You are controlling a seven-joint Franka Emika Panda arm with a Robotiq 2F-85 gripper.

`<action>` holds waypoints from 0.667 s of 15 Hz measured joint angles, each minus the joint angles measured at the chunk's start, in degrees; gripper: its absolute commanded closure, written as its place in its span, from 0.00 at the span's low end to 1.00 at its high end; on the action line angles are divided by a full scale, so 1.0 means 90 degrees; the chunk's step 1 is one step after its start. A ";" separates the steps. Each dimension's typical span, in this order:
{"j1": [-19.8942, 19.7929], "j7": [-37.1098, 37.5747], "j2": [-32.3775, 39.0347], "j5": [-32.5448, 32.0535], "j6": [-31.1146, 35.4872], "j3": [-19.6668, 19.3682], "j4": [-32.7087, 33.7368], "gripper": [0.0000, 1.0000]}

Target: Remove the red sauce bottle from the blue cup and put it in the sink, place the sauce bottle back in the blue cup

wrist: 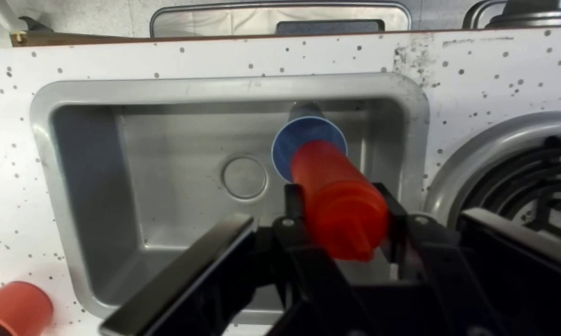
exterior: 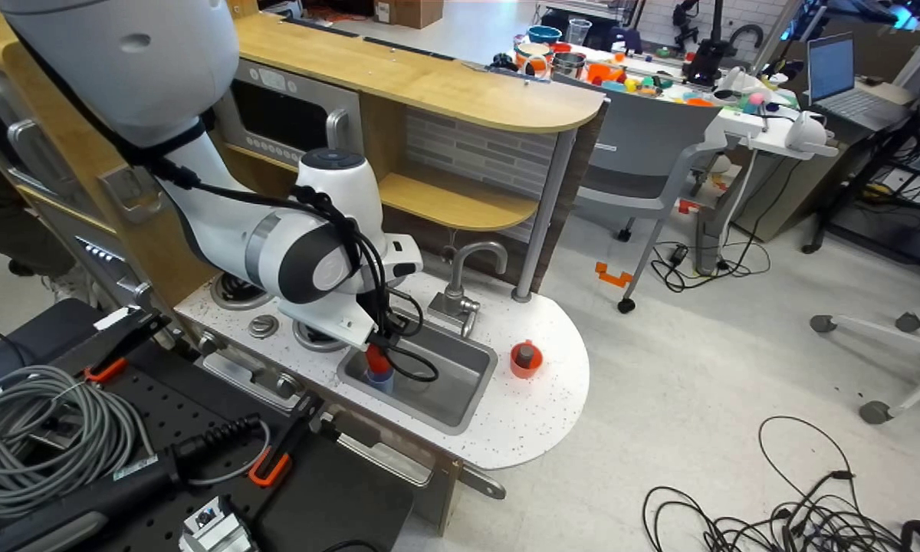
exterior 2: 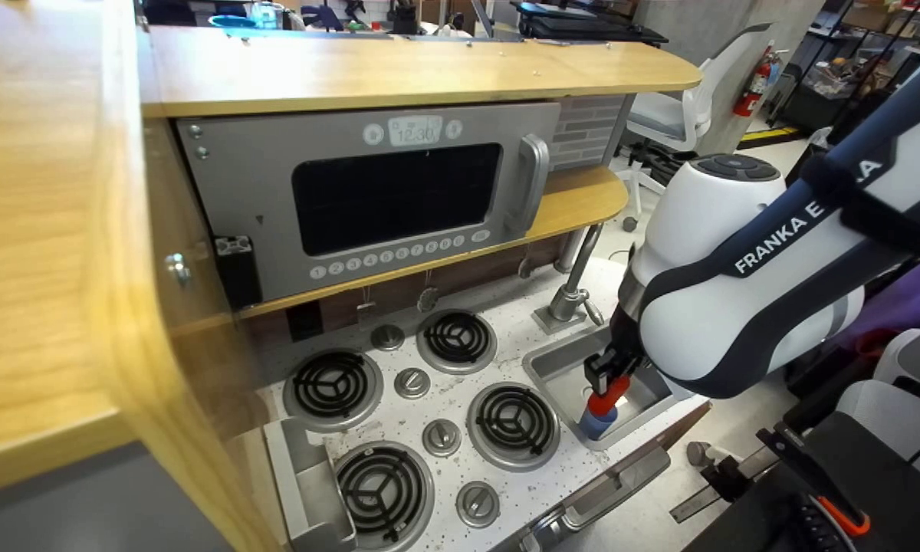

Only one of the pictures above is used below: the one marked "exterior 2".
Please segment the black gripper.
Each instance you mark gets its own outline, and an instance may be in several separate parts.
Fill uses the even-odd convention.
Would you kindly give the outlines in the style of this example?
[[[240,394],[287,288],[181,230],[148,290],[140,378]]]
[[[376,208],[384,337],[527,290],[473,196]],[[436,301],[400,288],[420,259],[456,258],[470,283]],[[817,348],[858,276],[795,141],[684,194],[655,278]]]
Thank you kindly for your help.
[[[617,307],[611,315],[611,339],[602,351],[591,351],[584,361],[584,373],[591,384],[591,393],[605,394],[611,384],[631,373],[641,358],[645,347],[638,322],[623,307]]]

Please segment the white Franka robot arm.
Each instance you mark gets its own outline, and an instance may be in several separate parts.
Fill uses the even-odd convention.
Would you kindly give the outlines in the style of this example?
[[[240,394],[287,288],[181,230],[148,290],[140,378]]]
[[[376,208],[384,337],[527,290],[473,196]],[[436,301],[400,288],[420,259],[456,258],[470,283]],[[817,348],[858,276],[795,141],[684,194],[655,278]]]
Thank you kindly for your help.
[[[845,327],[862,284],[920,258],[920,66],[779,191],[670,184],[631,253],[611,339],[587,358],[611,407],[638,365],[730,398]]]

